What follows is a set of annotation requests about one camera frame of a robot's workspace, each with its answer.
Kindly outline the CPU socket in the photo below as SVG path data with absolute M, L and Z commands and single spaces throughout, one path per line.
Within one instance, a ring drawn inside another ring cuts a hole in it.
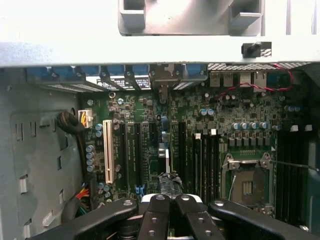
M 227 152 L 221 162 L 220 196 L 249 208 L 272 206 L 273 179 L 268 151 Z

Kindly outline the thin metal locking lever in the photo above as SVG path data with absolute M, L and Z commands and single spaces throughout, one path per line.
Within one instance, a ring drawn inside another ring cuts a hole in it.
M 320 171 L 319 168 L 316 168 L 316 167 L 313 167 L 310 165 L 305 165 L 305 164 L 290 163 L 290 162 L 284 162 L 284 161 L 278 161 L 278 160 L 270 160 L 270 162 L 276 163 L 276 164 L 281 164 L 281 165 L 287 165 L 287 166 L 291 166 L 291 167 L 305 168 L 305 169 L 313 170 L 316 172 Z

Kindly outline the grey parts rack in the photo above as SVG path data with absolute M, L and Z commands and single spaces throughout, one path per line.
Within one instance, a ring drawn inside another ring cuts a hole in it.
M 257 36 L 265 0 L 118 0 L 123 36 Z

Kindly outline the green motherboard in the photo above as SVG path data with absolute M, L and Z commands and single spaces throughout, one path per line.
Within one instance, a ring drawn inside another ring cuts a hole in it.
M 312 127 L 303 120 L 304 94 L 299 87 L 285 93 L 251 88 L 219 95 L 206 86 L 170 93 L 173 170 L 182 193 L 204 203 L 221 198 L 224 155 L 255 150 L 271 160 L 307 165 L 304 141 Z M 79 121 L 85 131 L 87 171 L 95 176 L 92 207 L 120 198 L 141 200 L 158 189 L 157 97 L 146 92 L 100 92 L 82 96 Z M 114 181 L 106 183 L 103 120 L 112 120 Z M 302 220 L 308 169 L 273 163 L 273 204 L 255 211 L 296 224 Z

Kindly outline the black case latch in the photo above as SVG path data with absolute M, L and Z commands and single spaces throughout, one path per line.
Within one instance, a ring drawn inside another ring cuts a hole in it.
M 243 58 L 267 58 L 272 55 L 272 42 L 260 41 L 255 43 L 243 43 L 241 46 Z

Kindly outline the black open PC case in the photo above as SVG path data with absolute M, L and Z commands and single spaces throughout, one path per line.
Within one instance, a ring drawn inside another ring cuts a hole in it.
M 272 42 L 271 57 L 243 58 L 244 43 Z M 130 36 L 58 44 L 0 42 L 0 239 L 29 240 L 110 203 L 92 207 L 79 111 L 85 94 L 152 90 L 150 65 L 174 64 L 170 93 L 208 87 L 220 96 L 250 88 L 300 88 L 306 165 L 320 169 L 320 37 Z M 137 200 L 148 202 L 149 193 Z M 307 169 L 302 220 L 286 222 L 320 237 L 320 171 Z M 171 199 L 167 240 L 194 240 Z

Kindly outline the white PCI expansion slot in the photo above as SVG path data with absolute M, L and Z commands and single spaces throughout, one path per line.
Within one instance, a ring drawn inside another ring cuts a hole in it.
M 105 166 L 105 182 L 112 184 L 114 182 L 114 146 L 113 146 L 113 122 L 112 120 L 103 120 L 103 153 Z

